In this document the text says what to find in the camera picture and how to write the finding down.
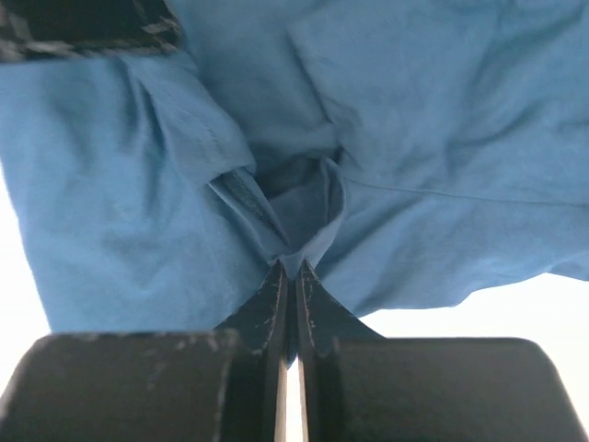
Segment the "blue t shirt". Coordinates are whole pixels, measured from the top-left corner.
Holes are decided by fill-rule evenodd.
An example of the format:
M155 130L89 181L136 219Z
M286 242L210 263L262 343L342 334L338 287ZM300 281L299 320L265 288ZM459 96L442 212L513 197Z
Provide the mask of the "blue t shirt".
M173 52L1 60L54 332L210 329L281 262L364 316L588 276L584 1L165 1Z

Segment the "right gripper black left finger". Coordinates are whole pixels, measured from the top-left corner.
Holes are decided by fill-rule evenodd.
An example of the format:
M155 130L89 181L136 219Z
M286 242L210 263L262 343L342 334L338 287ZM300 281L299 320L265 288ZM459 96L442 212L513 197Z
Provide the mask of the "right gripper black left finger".
M5 441L282 441L288 279L212 331L52 334L1 397Z

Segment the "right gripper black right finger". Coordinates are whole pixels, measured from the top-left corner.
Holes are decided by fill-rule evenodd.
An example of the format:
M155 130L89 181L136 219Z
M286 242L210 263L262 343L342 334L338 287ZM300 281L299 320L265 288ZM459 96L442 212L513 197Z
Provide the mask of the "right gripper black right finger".
M388 339L308 263L294 298L307 441L587 439L556 367L533 342Z

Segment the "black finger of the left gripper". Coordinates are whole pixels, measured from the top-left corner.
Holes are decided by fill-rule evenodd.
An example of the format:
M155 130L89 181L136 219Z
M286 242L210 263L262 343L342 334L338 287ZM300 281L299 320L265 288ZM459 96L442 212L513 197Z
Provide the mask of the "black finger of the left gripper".
M179 40L179 21L165 1L1 3L3 62L167 53Z

